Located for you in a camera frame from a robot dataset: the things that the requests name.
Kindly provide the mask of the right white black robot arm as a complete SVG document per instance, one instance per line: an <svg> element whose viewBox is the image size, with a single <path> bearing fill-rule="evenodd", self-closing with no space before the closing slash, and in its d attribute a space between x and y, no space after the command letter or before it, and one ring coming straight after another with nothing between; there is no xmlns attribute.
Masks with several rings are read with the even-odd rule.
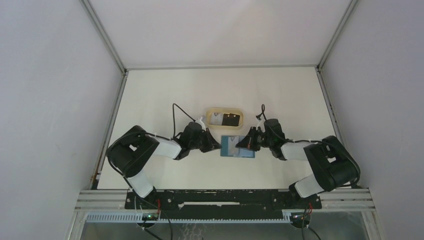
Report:
<svg viewBox="0 0 424 240"><path fill-rule="evenodd" d="M321 140L292 140L285 136L276 118L265 120L263 126L264 129L251 127L236 148L253 152L268 148L276 159L309 163L311 175L289 187L289 203L293 207L302 208L312 195L351 187L359 181L359 165L336 136L329 135Z"/></svg>

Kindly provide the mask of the blue card holder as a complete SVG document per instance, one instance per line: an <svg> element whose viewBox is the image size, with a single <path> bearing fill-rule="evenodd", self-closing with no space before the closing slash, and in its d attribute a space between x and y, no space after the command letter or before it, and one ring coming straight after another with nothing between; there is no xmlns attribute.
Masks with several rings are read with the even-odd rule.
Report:
<svg viewBox="0 0 424 240"><path fill-rule="evenodd" d="M222 135L220 156L254 159L256 156L254 151L236 147L244 138L242 135Z"/></svg>

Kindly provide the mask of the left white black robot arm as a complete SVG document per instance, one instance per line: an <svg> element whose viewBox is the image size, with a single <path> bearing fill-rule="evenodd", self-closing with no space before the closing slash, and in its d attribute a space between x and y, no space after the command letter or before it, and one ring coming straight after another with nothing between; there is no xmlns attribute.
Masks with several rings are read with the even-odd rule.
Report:
<svg viewBox="0 0 424 240"><path fill-rule="evenodd" d="M221 148L209 128L199 121L189 122L182 132L172 138L147 132L135 125L108 147L106 157L112 169L137 195L138 204L149 209L157 200L153 192L156 189L144 170L151 157L161 156L179 161L192 150L208 153Z"/></svg>

